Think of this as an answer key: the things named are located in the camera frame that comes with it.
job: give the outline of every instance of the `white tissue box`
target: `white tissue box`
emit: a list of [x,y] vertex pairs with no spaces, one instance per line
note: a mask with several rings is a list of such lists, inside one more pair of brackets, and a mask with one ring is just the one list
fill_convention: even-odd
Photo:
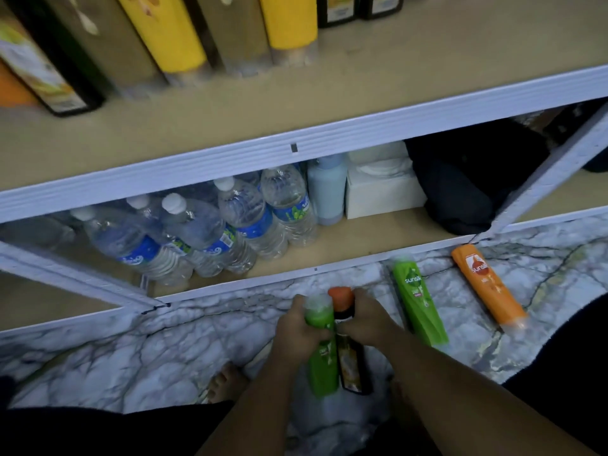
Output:
[[392,177],[376,177],[357,170],[357,165],[394,159],[400,153],[407,156],[403,141],[349,153],[346,176],[347,219],[424,206],[426,195],[412,170]]

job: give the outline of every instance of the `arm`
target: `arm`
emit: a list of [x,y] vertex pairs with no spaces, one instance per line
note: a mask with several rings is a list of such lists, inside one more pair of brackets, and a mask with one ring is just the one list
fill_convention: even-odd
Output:
[[295,375],[328,340],[331,332],[304,321],[304,296],[296,296],[291,309],[277,324],[272,351],[260,374],[198,451],[198,456],[282,456],[289,420],[289,403]]
[[586,446],[476,371],[422,344],[364,290],[338,330],[378,348],[445,456],[582,456]]

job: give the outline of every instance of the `black bag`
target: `black bag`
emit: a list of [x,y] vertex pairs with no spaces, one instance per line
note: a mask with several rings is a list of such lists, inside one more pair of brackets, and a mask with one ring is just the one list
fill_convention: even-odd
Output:
[[405,142],[424,207],[456,235],[489,229],[507,196],[549,155],[543,136],[507,119]]

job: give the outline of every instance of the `yellow bottle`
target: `yellow bottle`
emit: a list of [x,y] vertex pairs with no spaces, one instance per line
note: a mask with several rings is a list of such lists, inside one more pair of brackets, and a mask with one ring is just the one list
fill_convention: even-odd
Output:
[[317,0],[260,0],[272,60],[278,66],[304,66],[319,53]]
[[183,0],[118,0],[174,86],[208,79],[211,67]]

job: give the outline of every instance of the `marble floor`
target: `marble floor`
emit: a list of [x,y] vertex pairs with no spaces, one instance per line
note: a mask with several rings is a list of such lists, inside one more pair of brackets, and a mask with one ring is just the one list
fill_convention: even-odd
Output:
[[[524,337],[503,335],[455,267],[450,249],[415,255],[450,344],[446,352],[499,383],[534,360],[569,317],[608,291],[608,215],[505,233],[480,242],[488,263],[526,308]],[[147,315],[126,314],[0,339],[0,375],[19,381],[12,406],[82,406],[130,413],[201,402],[226,362],[254,376],[275,324],[295,294],[363,286],[402,323],[391,262],[184,301]],[[374,393],[311,396],[302,370],[294,385],[293,453],[356,450],[388,415],[391,367],[367,348]]]

